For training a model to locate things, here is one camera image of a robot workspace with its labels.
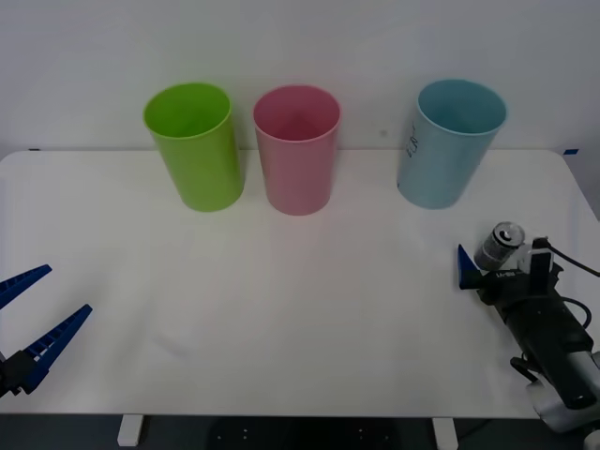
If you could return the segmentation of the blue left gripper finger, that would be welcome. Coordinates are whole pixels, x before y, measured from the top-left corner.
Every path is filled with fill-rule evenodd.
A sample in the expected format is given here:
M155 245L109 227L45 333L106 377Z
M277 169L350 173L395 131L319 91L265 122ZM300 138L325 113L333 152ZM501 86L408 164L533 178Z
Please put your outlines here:
M0 282L0 308L3 309L36 282L51 273L48 264L23 272Z
M51 331L4 361L4 394L29 395L48 375L51 366L73 339L93 309L84 305Z

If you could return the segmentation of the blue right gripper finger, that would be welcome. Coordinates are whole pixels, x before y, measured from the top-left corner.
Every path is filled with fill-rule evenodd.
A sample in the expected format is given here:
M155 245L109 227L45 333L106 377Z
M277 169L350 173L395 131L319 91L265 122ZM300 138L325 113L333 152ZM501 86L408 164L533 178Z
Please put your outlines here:
M458 286L461 290L475 290L480 284L480 271L462 245L457 246Z

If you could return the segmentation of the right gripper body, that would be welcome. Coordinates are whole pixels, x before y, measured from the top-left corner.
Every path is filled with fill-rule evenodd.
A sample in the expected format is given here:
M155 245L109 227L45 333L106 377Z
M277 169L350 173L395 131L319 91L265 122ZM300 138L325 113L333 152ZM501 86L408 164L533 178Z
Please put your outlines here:
M474 288L479 299L497 309L500 315L529 300L559 298L556 285L563 268L550 265L545 275L527 274L519 269L489 272L482 276Z

